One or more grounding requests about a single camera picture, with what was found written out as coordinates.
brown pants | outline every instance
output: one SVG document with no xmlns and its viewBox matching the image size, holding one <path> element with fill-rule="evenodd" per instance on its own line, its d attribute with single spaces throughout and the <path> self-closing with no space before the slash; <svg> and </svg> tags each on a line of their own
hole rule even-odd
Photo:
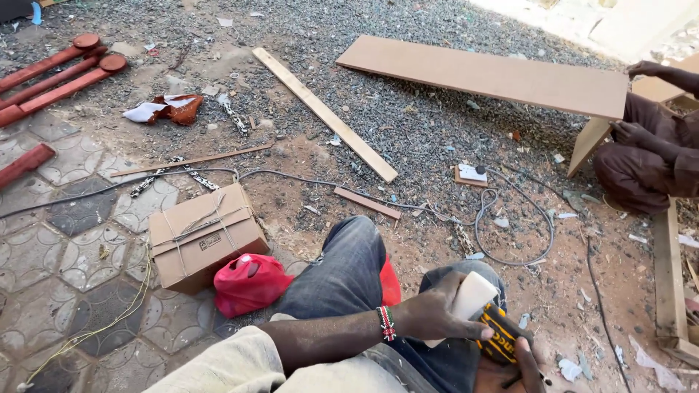
<svg viewBox="0 0 699 393">
<path fill-rule="evenodd" d="M 656 136 L 682 145 L 675 113 L 633 93 L 626 95 L 624 121 L 638 123 Z M 670 207 L 668 195 L 683 195 L 675 182 L 673 168 L 657 154 L 620 143 L 606 143 L 597 149 L 593 168 L 602 188 L 632 213 L 657 214 Z"/>
</svg>

yellow wire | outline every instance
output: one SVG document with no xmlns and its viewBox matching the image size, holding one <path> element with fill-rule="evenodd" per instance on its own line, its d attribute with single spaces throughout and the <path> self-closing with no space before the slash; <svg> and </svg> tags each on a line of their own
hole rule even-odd
<svg viewBox="0 0 699 393">
<path fill-rule="evenodd" d="M 146 255 L 146 257 L 147 257 L 146 270 L 145 270 L 145 278 L 143 279 L 143 281 L 141 281 L 140 287 L 138 288 L 138 293 L 136 294 L 136 297 L 134 298 L 134 300 L 131 302 L 131 305 L 129 305 L 129 307 L 128 307 L 126 310 L 124 310 L 124 312 L 123 312 L 121 315 L 119 315 L 119 316 L 114 320 L 114 322 L 110 323 L 108 326 L 105 326 L 105 327 L 101 328 L 100 330 L 96 330 L 96 331 L 93 331 L 93 332 L 90 332 L 90 333 L 85 333 L 85 334 L 82 334 L 82 335 L 80 335 L 80 336 L 78 336 L 78 337 L 74 337 L 74 338 L 68 340 L 68 342 L 67 342 L 65 345 L 63 345 L 63 347 L 61 347 L 61 349 L 58 350 L 58 352 L 56 352 L 55 354 L 51 355 L 51 357 L 49 357 L 48 359 L 46 359 L 46 362 L 44 362 L 38 369 L 36 369 L 36 371 L 34 371 L 34 372 L 29 376 L 29 379 L 27 379 L 27 382 L 26 382 L 27 385 L 31 382 L 31 379 L 34 378 L 34 377 L 36 376 L 36 374 L 38 374 L 41 370 L 43 370 L 43 368 L 46 367 L 46 365 L 47 365 L 52 359 L 54 359 L 56 356 L 60 356 L 60 355 L 62 355 L 62 354 L 64 354 L 64 353 L 68 352 L 69 350 L 72 350 L 72 349 L 75 348 L 77 345 L 79 345 L 79 344 L 82 343 L 83 341 L 87 340 L 88 338 L 94 336 L 95 334 L 98 334 L 98 333 L 100 333 L 100 332 L 102 332 L 102 331 L 105 331 L 105 330 L 111 328 L 112 326 L 114 326 L 115 324 L 117 324 L 119 321 L 121 321 L 121 320 L 123 320 L 123 319 L 125 319 L 125 318 L 128 318 L 129 316 L 131 316 L 131 314 L 133 314 L 134 312 L 136 312 L 136 310 L 138 310 L 138 309 L 141 307 L 141 305 L 143 305 L 143 298 L 145 297 L 145 289 L 144 289 L 144 287 L 147 287 L 148 281 L 149 281 L 149 279 L 150 279 L 150 272 L 151 272 L 150 264 L 151 264 L 151 262 L 152 262 L 152 259 L 151 259 L 151 256 L 150 256 L 150 249 L 148 248 L 148 243 L 149 243 L 149 242 L 150 242 L 150 238 L 149 238 L 148 240 L 146 240 L 146 242 L 145 242 L 145 255 Z M 131 308 L 134 307 L 134 304 L 136 303 L 136 300 L 139 298 L 139 295 L 141 294 L 141 292 L 143 292 L 143 296 L 140 296 L 140 302 L 138 303 L 138 306 L 135 307 L 135 308 L 132 310 Z M 66 346 L 68 346 L 71 342 L 75 342 L 75 343 L 74 343 L 73 345 L 71 345 L 70 347 L 67 347 L 67 348 L 66 348 Z"/>
</svg>

cardboard box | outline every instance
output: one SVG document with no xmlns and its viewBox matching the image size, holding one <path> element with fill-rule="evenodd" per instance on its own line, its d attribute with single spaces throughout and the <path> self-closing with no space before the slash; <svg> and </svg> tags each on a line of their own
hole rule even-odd
<svg viewBox="0 0 699 393">
<path fill-rule="evenodd" d="M 154 213 L 148 226 L 163 288 L 185 294 L 212 286 L 216 272 L 241 254 L 269 251 L 239 183 Z M 195 231 L 175 241 L 188 227 Z"/>
</svg>

paved tile floor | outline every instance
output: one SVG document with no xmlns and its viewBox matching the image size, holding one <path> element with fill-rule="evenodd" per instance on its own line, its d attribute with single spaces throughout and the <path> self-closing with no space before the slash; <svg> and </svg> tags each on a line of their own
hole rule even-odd
<svg viewBox="0 0 699 393">
<path fill-rule="evenodd" d="M 42 142 L 57 155 L 0 190 L 0 215 L 99 190 L 124 180 L 108 173 L 134 167 L 42 111 L 0 132 L 0 169 Z M 260 310 L 228 320 L 214 307 L 212 290 L 197 296 L 164 290 L 157 269 L 139 294 L 147 217 L 175 205 L 179 190 L 164 179 L 135 199 L 125 190 L 0 220 L 0 393 L 14 392 L 71 338 L 123 313 L 132 312 L 51 359 L 29 393 L 137 393 L 271 316 Z"/>
</svg>

gray cable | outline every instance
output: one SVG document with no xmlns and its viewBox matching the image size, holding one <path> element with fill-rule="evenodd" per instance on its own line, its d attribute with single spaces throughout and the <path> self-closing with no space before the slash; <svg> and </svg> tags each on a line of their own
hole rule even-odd
<svg viewBox="0 0 699 393">
<path fill-rule="evenodd" d="M 379 199 L 379 198 L 377 198 L 377 197 L 375 197 L 375 196 L 371 196 L 371 195 L 366 194 L 366 193 L 364 193 L 364 192 L 355 191 L 355 190 L 353 190 L 352 188 L 349 188 L 349 187 L 344 186 L 344 185 L 339 185 L 339 184 L 337 184 L 337 183 L 326 182 L 326 181 L 323 181 L 323 180 L 310 180 L 310 179 L 305 179 L 305 178 L 301 178 L 301 177 L 298 177 L 298 176 L 289 175 L 288 173 L 279 172 L 279 171 L 273 171 L 273 170 L 271 170 L 271 169 L 255 169 L 255 170 L 253 170 L 253 171 L 244 173 L 243 175 L 239 175 L 239 173 L 238 173 L 237 170 L 235 170 L 235 169 L 229 169 L 229 168 L 202 168 L 202 169 L 187 169 L 187 170 L 184 170 L 184 171 L 163 172 L 163 173 L 152 173 L 152 174 L 150 174 L 150 175 L 141 176 L 141 177 L 139 177 L 139 178 L 133 178 L 133 179 L 131 179 L 131 180 L 125 180 L 125 181 L 122 181 L 122 182 L 120 182 L 120 183 L 115 183 L 115 184 L 113 184 L 113 185 L 111 185 L 111 186 L 109 186 L 109 187 L 103 188 L 102 190 L 98 190 L 98 191 L 95 191 L 95 192 L 90 192 L 90 193 L 87 193 L 87 194 L 81 194 L 81 195 L 76 195 L 76 196 L 69 196 L 69 197 L 67 197 L 67 198 L 57 199 L 57 200 L 51 201 L 51 202 L 40 203 L 40 204 L 38 204 L 38 205 L 30 206 L 30 207 L 28 207 L 28 208 L 21 208 L 21 209 L 19 209 L 19 210 L 15 210 L 15 211 L 13 211 L 13 212 L 9 212 L 9 213 L 5 213 L 5 214 L 3 214 L 3 215 L 0 215 L 0 220 L 2 220 L 2 219 L 4 219 L 4 218 L 7 218 L 7 217 L 10 217 L 10 216 L 15 215 L 15 214 L 23 213 L 23 212 L 25 212 L 25 211 L 29 211 L 29 210 L 33 210 L 33 209 L 37 209 L 37 208 L 43 208 L 43 207 L 46 207 L 46 206 L 52 206 L 52 205 L 55 205 L 55 204 L 57 204 L 57 203 L 70 202 L 70 201 L 75 201 L 75 200 L 77 200 L 77 199 L 82 199 L 82 198 L 91 197 L 91 196 L 93 196 L 93 195 L 100 194 L 100 193 L 102 193 L 102 192 L 112 190 L 112 189 L 114 189 L 114 188 L 116 188 L 116 187 L 120 187 L 120 186 L 122 186 L 122 185 L 126 185 L 126 184 L 129 184 L 129 183 L 134 183 L 134 182 L 142 181 L 142 180 L 145 180 L 145 179 L 151 178 L 151 177 L 159 178 L 159 177 L 162 177 L 162 176 L 167 176 L 167 175 L 179 175 L 179 174 L 181 174 L 181 173 L 190 173 L 190 172 L 194 172 L 194 171 L 223 171 L 223 172 L 233 173 L 233 174 L 235 175 L 235 176 L 234 176 L 234 179 L 236 179 L 236 182 L 237 182 L 237 181 L 242 180 L 242 179 L 244 179 L 244 178 L 246 178 L 246 177 L 248 177 L 248 176 L 252 176 L 252 175 L 255 175 L 255 174 L 258 174 L 258 173 L 274 173 L 274 174 L 276 174 L 276 175 L 286 176 L 286 177 L 288 177 L 288 178 L 296 179 L 296 180 L 299 180 L 299 181 L 302 181 L 302 182 L 314 183 L 314 184 L 322 184 L 322 185 L 329 185 L 329 186 L 332 186 L 332 187 L 340 187 L 340 188 L 343 188 L 343 189 L 345 189 L 345 190 L 347 190 L 347 191 L 351 191 L 351 192 L 353 192 L 353 193 L 355 193 L 355 194 L 359 194 L 359 195 L 361 195 L 361 196 L 363 196 L 363 197 L 366 197 L 366 198 L 369 198 L 369 199 L 373 199 L 373 200 L 375 200 L 375 201 L 378 201 L 378 202 L 381 202 L 381 203 L 385 203 L 385 204 L 388 204 L 388 205 L 397 206 L 397 207 L 400 207 L 400 208 L 425 210 L 425 211 L 428 211 L 428 212 L 430 212 L 430 213 L 432 213 L 432 214 L 434 214 L 434 215 L 438 215 L 438 216 L 440 216 L 440 217 L 444 217 L 445 219 L 447 219 L 447 220 L 449 220 L 449 221 L 451 221 L 451 222 L 453 222 L 453 223 L 455 223 L 455 224 L 468 225 L 468 226 L 470 226 L 470 227 L 473 227 L 474 232 L 475 232 L 475 237 L 476 237 L 476 243 L 477 243 L 478 246 L 481 248 L 481 250 L 483 251 L 483 253 L 484 253 L 485 255 L 487 255 L 488 257 L 490 257 L 492 260 L 497 261 L 497 262 L 500 262 L 501 264 L 507 264 L 507 265 L 511 265 L 511 266 L 526 266 L 526 265 L 532 264 L 532 263 L 534 263 L 534 262 L 536 262 L 536 261 L 540 261 L 541 259 L 543 259 L 544 257 L 546 257 L 546 255 L 551 251 L 551 248 L 553 247 L 553 244 L 554 244 L 554 225 L 553 225 L 553 223 L 551 222 L 551 220 L 549 219 L 549 216 L 546 214 L 546 212 L 545 212 L 543 209 L 541 209 L 541 207 L 539 207 L 539 205 L 536 204 L 536 202 L 534 202 L 534 200 L 532 200 L 532 198 L 530 198 L 527 194 L 524 193 L 524 191 L 522 191 L 521 189 L 519 189 L 516 185 L 514 185 L 514 183 L 512 183 L 510 180 L 508 180 L 502 173 L 497 172 L 497 171 L 495 171 L 495 170 L 493 170 L 493 169 L 490 169 L 490 168 L 486 168 L 486 170 L 487 170 L 488 172 L 495 173 L 496 175 L 498 175 L 498 176 L 500 176 L 501 178 L 503 178 L 503 179 L 505 180 L 505 182 L 507 182 L 510 186 L 512 186 L 515 190 L 517 190 L 520 194 L 522 194 L 522 195 L 526 198 L 526 200 L 529 201 L 529 203 L 533 204 L 533 205 L 539 210 L 539 212 L 541 212 L 541 214 L 544 216 L 544 219 L 546 219 L 546 223 L 549 225 L 549 233 L 550 233 L 549 246 L 548 246 L 548 247 L 546 248 L 546 250 L 545 250 L 539 257 L 537 257 L 536 259 L 534 259 L 534 260 L 532 260 L 532 261 L 529 261 L 529 262 L 508 262 L 508 261 L 503 261 L 503 260 L 498 259 L 498 258 L 495 258 L 493 255 L 491 255 L 490 252 L 486 251 L 485 248 L 483 247 L 483 245 L 481 244 L 481 242 L 480 242 L 480 237 L 479 237 L 479 234 L 478 234 L 478 222 L 481 220 L 481 218 L 483 218 L 483 214 L 485 214 L 485 210 L 487 210 L 489 207 L 491 207 L 492 205 L 494 205 L 494 204 L 497 202 L 498 197 L 499 197 L 498 191 L 497 191 L 497 190 L 494 190 L 494 189 L 492 189 L 492 188 L 486 188 L 486 189 L 483 190 L 483 192 L 481 193 L 481 208 L 480 208 L 480 210 L 478 210 L 478 213 L 476 214 L 475 220 L 474 220 L 473 222 L 462 222 L 462 221 L 460 221 L 460 220 L 457 220 L 456 218 L 449 217 L 449 216 L 444 215 L 444 214 L 442 214 L 442 213 L 440 213 L 440 212 L 438 212 L 438 211 L 434 211 L 434 210 L 432 210 L 432 209 L 430 209 L 430 208 L 423 208 L 423 207 L 420 207 L 420 206 L 404 205 L 404 204 L 402 204 L 402 203 L 396 203 L 396 202 L 391 202 L 391 201 L 384 201 L 383 199 Z M 493 200 L 492 200 L 490 203 L 485 203 L 485 196 L 486 196 L 486 193 L 488 193 L 488 192 L 491 193 L 491 194 L 493 195 Z"/>
</svg>

